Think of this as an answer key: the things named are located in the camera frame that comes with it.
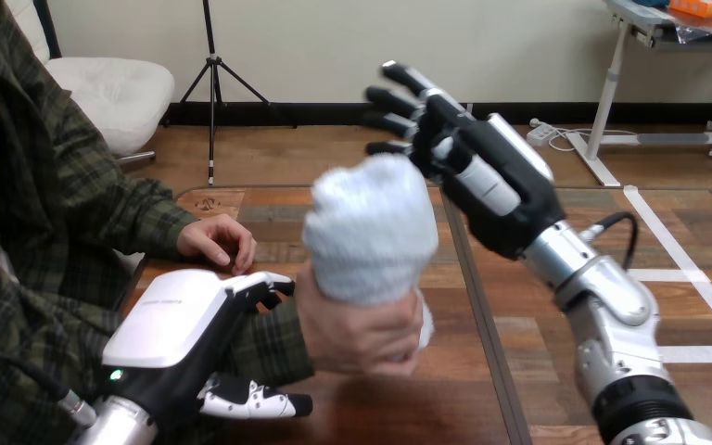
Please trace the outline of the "person's hand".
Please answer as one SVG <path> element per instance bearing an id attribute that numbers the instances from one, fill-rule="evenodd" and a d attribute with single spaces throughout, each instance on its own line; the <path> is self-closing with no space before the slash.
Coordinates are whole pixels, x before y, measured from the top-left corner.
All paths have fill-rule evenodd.
<path id="1" fill-rule="evenodd" d="M 407 376 L 416 369 L 423 326 L 416 291 L 385 305 L 351 306 L 323 295 L 306 262 L 297 274 L 294 301 L 316 371 Z"/>
<path id="2" fill-rule="evenodd" d="M 217 266 L 229 267 L 232 274 L 241 275 L 253 264 L 257 241 L 246 227 L 221 214 L 186 225 L 176 247 L 184 257 L 203 256 Z"/>

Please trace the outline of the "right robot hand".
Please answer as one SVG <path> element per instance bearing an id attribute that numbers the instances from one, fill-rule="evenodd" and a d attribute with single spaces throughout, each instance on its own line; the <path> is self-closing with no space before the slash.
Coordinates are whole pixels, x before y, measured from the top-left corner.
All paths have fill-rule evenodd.
<path id="1" fill-rule="evenodd" d="M 374 110 L 363 116 L 363 126 L 395 137 L 368 144 L 367 153 L 407 157 L 465 214 L 486 249 L 516 261 L 565 219 L 550 167 L 503 116 L 477 119 L 420 71 L 394 60 L 380 72 L 413 97 L 377 86 L 365 90 Z"/>

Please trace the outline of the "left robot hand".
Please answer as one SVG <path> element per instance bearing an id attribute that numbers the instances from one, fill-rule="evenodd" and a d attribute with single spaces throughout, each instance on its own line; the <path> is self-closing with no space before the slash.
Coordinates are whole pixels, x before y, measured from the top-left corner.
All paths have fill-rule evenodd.
<path id="1" fill-rule="evenodd" d="M 156 277 L 103 350 L 105 393 L 135 403 L 154 425 L 179 426 L 202 413 L 232 419 L 302 417 L 312 399 L 216 371 L 244 319 L 274 308 L 294 281 L 258 272 L 222 279 L 202 269 Z"/>

